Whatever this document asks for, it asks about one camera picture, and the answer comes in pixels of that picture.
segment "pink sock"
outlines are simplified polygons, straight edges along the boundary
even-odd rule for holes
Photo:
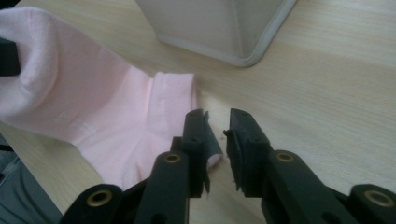
[[[0,36],[21,63],[0,77],[0,120],[72,143],[105,183],[148,177],[196,108],[192,74],[151,78],[41,9],[1,10]]]

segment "white container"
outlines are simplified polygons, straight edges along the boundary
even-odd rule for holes
[[[157,39],[236,66],[258,62],[296,0],[136,0]]]

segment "light wood grain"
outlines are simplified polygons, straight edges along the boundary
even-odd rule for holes
[[[248,68],[158,42],[133,0],[23,4],[51,11],[150,75],[194,73],[201,107],[209,110],[223,149],[221,132],[236,107],[254,116],[275,148],[299,154],[326,185],[346,194],[362,183],[396,192],[395,1],[300,0],[262,60]],[[59,207],[92,183],[81,174],[75,187],[53,184],[60,164],[51,160],[84,163],[75,153],[55,154],[64,144],[52,142],[51,157],[45,147],[36,148],[45,158],[37,164],[30,145],[45,138],[5,126],[1,132],[14,139],[45,189],[53,187],[49,192],[56,192],[52,199]],[[211,179],[208,198],[191,201],[191,223],[264,222],[260,201],[234,190],[227,159]]]

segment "table surface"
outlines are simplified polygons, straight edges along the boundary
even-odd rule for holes
[[[259,63],[239,68],[158,42],[133,0],[24,0],[77,26],[150,75],[194,73],[201,108],[225,149],[230,108],[246,110],[274,148],[300,155],[327,186],[396,192],[396,1],[300,0]],[[70,145],[0,124],[64,212],[99,175]],[[211,170],[190,223],[263,223],[235,191],[229,160]]]

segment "brass screw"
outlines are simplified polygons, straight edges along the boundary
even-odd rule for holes
[[[99,207],[110,202],[113,193],[108,189],[100,189],[92,193],[87,199],[87,205],[90,207]]]
[[[395,202],[386,194],[374,190],[374,189],[368,189],[364,191],[364,196],[372,203],[375,203],[379,206],[383,207],[393,207],[395,205]]]
[[[181,160],[181,158],[177,154],[166,155],[163,159],[168,163],[175,163]]]
[[[281,152],[276,155],[277,159],[280,161],[291,162],[294,161],[294,157],[289,153]]]

